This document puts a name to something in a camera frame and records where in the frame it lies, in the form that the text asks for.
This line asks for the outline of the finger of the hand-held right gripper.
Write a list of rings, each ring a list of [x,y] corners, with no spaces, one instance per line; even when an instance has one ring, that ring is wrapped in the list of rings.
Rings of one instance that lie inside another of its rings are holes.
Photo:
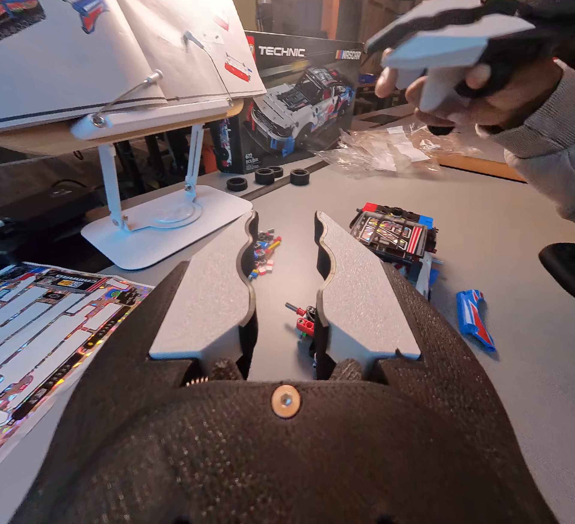
[[[366,55],[395,48],[420,31],[436,31],[446,26],[473,23],[482,0],[425,0],[371,36],[364,45]]]
[[[383,66],[396,70],[468,67],[477,63],[491,39],[530,31],[535,25],[520,17],[490,14],[472,24],[420,31],[393,46]]]

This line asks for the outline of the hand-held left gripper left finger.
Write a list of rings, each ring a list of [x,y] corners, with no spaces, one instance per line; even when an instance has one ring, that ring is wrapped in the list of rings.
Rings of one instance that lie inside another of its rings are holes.
[[[190,259],[154,339],[153,360],[197,360],[210,373],[233,361],[249,375],[258,338],[255,269],[258,213],[231,223]]]

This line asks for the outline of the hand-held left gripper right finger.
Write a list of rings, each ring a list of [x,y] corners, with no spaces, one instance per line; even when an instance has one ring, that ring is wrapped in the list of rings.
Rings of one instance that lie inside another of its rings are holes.
[[[323,278],[314,320],[317,379],[348,359],[363,376],[378,360],[418,360],[421,350],[378,257],[322,211],[314,215],[314,241]]]

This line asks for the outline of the lego race car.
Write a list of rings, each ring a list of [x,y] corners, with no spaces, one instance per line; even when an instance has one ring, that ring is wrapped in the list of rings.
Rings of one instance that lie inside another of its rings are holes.
[[[432,219],[400,207],[367,203],[357,212],[348,233],[384,264],[391,284],[391,273],[395,272],[397,277],[404,279],[412,289],[428,300],[437,234]],[[298,308],[286,303],[286,308],[298,315],[296,330],[300,337],[310,339],[309,355],[316,369],[315,305]]]

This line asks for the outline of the white book stand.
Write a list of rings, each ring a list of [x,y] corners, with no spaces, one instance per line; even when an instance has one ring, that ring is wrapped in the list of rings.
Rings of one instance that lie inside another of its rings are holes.
[[[1,41],[1,146],[37,155],[98,147],[110,213],[87,236],[121,268],[146,268],[212,231],[195,187],[200,124],[262,85],[244,29],[232,20],[212,13],[136,31],[97,21],[83,37],[39,23]],[[185,188],[124,212],[111,144],[185,125],[194,146]]]

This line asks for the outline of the blue curved lego panel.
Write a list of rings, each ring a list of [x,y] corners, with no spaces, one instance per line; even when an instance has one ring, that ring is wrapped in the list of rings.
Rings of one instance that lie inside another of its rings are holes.
[[[484,304],[485,297],[477,289],[457,292],[458,327],[462,335],[474,338],[486,351],[494,353],[496,352],[496,347],[481,318],[481,310],[484,308]]]

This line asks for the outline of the holographic sticker sheet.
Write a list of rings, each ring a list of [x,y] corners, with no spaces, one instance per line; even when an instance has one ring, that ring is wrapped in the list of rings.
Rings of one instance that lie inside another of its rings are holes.
[[[29,262],[1,269],[1,459],[70,377],[154,290]]]

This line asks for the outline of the lego instruction booklet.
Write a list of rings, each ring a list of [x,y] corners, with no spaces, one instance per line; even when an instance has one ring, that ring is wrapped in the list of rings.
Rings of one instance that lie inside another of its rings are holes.
[[[1,0],[1,129],[82,140],[265,94],[233,0]]]

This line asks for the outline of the person's right forearm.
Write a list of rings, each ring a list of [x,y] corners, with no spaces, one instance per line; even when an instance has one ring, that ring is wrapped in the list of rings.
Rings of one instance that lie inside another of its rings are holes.
[[[520,126],[476,132],[504,148],[507,164],[548,197],[560,217],[574,221],[574,70],[555,60],[562,77],[543,105]]]

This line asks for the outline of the pile of mixed lego pieces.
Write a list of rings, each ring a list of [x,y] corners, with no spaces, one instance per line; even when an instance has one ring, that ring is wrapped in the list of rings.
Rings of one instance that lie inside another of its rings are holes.
[[[254,281],[259,277],[273,273],[275,267],[274,255],[282,243],[282,238],[274,228],[258,233],[253,245],[254,268],[248,274],[248,280]]]

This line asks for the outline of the black lego box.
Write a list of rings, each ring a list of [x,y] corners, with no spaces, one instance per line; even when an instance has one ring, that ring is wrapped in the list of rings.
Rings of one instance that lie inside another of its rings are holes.
[[[217,168],[249,174],[333,148],[353,118],[363,43],[248,31],[264,92],[210,124]]]

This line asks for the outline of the person's right hand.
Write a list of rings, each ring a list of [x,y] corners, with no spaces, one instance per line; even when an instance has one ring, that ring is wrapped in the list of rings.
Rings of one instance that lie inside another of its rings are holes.
[[[553,58],[540,58],[517,69],[506,86],[492,96],[471,100],[466,107],[456,105],[451,113],[426,113],[421,110],[420,98],[427,77],[415,80],[405,92],[408,103],[415,107],[418,120],[434,127],[496,126],[503,130],[517,127],[538,110],[552,95],[564,71]]]

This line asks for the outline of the clear plastic bags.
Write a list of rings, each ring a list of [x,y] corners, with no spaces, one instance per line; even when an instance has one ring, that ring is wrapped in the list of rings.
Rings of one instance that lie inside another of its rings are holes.
[[[452,163],[456,158],[476,158],[481,150],[465,143],[458,132],[435,135],[427,126],[415,123],[341,131],[333,148],[312,154],[351,178],[436,179],[442,176],[442,160]]]

